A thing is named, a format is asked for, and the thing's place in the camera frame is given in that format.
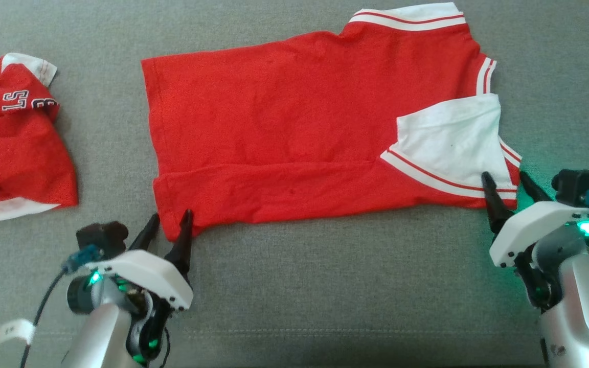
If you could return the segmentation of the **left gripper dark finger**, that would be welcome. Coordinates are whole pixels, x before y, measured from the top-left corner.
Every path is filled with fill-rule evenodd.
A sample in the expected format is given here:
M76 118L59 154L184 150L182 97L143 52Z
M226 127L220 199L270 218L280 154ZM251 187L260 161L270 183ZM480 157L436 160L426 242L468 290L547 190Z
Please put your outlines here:
M189 279L190 257L193 242L194 212L190 209L183 214L177 240L171 250L164 256L164 260L177 268L185 280Z
M149 245L156 238L157 231L161 225L161 220L157 213L154 213L150 218L149 221L145 224L143 230L138 233L135 240L131 243L128 247L128 251L131 250L145 250L149 249Z

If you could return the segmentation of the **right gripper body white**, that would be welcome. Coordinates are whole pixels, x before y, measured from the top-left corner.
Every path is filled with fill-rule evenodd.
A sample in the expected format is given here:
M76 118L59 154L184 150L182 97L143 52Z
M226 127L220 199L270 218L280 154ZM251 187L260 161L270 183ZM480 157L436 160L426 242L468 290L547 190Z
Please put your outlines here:
M489 256L494 266L558 271L571 257L589 254L589 208L537 202L514 213L494 235Z

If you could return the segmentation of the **red garment with white panels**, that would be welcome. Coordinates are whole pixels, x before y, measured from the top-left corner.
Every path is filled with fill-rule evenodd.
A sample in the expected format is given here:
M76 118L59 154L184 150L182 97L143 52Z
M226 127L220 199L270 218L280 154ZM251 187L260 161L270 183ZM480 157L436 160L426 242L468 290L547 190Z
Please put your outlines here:
M338 32L141 61L164 235L435 204L517 207L497 61L455 3L361 9Z

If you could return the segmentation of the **red jersey with black lettering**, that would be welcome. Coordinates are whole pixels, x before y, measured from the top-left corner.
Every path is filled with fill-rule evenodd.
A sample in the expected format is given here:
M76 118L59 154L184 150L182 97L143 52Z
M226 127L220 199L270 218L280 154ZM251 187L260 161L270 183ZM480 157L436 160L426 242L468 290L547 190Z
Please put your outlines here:
M49 87L58 69L9 52L0 57L0 221L79 203L76 170L55 127Z

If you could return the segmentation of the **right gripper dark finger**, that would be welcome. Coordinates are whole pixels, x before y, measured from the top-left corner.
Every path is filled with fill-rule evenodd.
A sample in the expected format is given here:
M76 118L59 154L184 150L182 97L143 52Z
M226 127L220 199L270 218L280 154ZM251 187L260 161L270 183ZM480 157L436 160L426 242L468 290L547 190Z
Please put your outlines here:
M505 205L489 172L482 172L481 181L484 189L486 211L488 212L489 228L497 236L504 224L514 215L514 211Z
M551 198L549 194L540 185L538 185L527 172L520 171L519 177L523 190L528 196L530 196L534 203L554 201L554 199Z

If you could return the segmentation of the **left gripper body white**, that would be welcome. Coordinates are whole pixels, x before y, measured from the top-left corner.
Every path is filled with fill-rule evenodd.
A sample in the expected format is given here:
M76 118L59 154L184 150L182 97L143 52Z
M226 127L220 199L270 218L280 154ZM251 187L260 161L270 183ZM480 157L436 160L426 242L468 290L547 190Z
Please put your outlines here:
M172 263L145 250L125 251L109 260L86 263L84 267L101 275L119 275L166 299L175 310L189 310L192 305L193 290L185 277Z

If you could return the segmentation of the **large grey sofa chaise cushion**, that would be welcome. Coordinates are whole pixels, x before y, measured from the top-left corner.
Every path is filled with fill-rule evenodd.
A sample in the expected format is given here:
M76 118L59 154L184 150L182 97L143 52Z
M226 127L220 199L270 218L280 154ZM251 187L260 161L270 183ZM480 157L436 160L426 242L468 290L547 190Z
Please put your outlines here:
M0 56L58 68L56 128L79 206L0 223L0 324L32 319L75 231L156 211L156 156L141 60L339 32L360 9L416 0L0 0ZM456 0L482 51L503 140L551 191L589 169L589 0ZM537 311L489 258L484 210L417 206L287 223L232 224L194 241L190 310L169 321L166 368L542 366ZM0 344L0 368L24 345Z

